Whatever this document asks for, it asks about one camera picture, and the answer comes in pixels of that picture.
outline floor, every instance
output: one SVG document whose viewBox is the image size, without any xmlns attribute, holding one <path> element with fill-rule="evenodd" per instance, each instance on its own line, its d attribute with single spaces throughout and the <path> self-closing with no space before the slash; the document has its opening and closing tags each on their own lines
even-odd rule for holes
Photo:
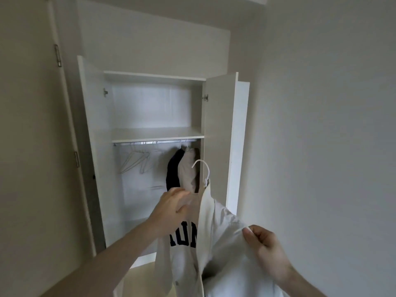
<svg viewBox="0 0 396 297">
<path fill-rule="evenodd" d="M 130 269 L 124 279 L 122 297 L 163 297 L 154 278 L 154 263 Z M 172 287 L 167 297 L 176 297 Z"/>
</svg>

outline hand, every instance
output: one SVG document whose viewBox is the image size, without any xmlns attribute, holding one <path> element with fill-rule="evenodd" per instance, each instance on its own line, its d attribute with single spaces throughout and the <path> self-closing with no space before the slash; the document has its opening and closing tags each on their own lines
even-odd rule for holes
<svg viewBox="0 0 396 297">
<path fill-rule="evenodd" d="M 180 199 L 188 194 L 190 192 L 183 188 L 171 188 L 161 196 L 160 201 L 146 221 L 155 231 L 157 238 L 173 233 L 180 223 L 186 219 L 188 205 L 178 208 L 178 204 Z"/>
<path fill-rule="evenodd" d="M 266 270 L 278 285 L 286 283 L 294 273 L 285 251 L 276 235 L 257 225 L 251 225 L 242 230 L 246 242 L 256 254 L 260 265 Z"/>
</svg>

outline ceiling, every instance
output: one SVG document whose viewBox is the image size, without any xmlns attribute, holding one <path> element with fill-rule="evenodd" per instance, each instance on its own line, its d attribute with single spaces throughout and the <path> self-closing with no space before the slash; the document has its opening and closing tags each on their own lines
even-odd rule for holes
<svg viewBox="0 0 396 297">
<path fill-rule="evenodd" d="M 266 0 L 90 0 L 222 29 L 233 29 L 264 9 Z"/>
</svg>

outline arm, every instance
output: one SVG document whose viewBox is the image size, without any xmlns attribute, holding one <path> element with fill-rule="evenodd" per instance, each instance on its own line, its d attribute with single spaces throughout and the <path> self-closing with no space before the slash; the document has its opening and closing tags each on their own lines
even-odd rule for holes
<svg viewBox="0 0 396 297">
<path fill-rule="evenodd" d="M 260 265 L 290 297 L 326 297 L 291 265 L 276 235 L 260 226 L 243 229 L 246 242 L 255 252 Z"/>
<path fill-rule="evenodd" d="M 164 193 L 145 222 L 58 282 L 42 297 L 111 296 L 143 250 L 156 238 L 175 231 L 185 219 L 187 205 L 177 210 L 177 204 L 188 194 L 189 192 L 181 188 L 172 188 Z"/>
</svg>

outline forearm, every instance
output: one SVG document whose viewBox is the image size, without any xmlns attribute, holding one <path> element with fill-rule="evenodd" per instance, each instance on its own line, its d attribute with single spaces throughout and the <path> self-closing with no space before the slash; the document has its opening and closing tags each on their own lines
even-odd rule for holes
<svg viewBox="0 0 396 297">
<path fill-rule="evenodd" d="M 156 234 L 149 222 L 140 224 L 42 297 L 111 296 L 131 265 L 155 238 Z"/>
<path fill-rule="evenodd" d="M 293 270 L 287 281 L 279 285 L 290 297 L 326 297 L 321 291 Z"/>
</svg>

